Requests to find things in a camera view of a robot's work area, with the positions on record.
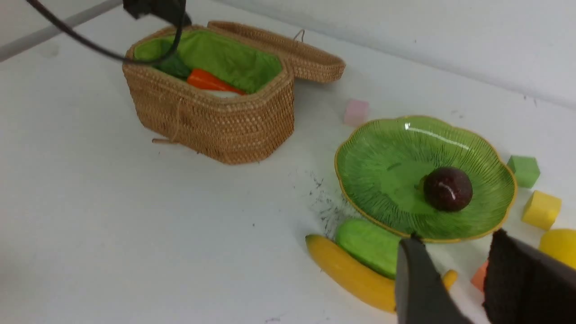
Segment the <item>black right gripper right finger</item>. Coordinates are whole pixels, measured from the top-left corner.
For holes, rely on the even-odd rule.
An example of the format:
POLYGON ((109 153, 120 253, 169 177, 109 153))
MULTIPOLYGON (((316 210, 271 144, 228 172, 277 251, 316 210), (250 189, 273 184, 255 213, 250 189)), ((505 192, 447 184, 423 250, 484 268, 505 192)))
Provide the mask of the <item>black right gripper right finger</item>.
POLYGON ((492 324, 573 324, 573 268, 509 236, 492 234, 483 307, 492 324))

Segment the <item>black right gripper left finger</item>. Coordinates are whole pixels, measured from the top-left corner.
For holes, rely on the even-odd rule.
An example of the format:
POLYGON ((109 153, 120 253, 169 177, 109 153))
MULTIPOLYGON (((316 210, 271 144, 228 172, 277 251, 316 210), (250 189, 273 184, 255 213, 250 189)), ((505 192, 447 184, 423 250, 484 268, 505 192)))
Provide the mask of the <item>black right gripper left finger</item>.
POLYGON ((399 324, 471 323, 452 300, 416 233, 399 242, 395 302, 399 324))

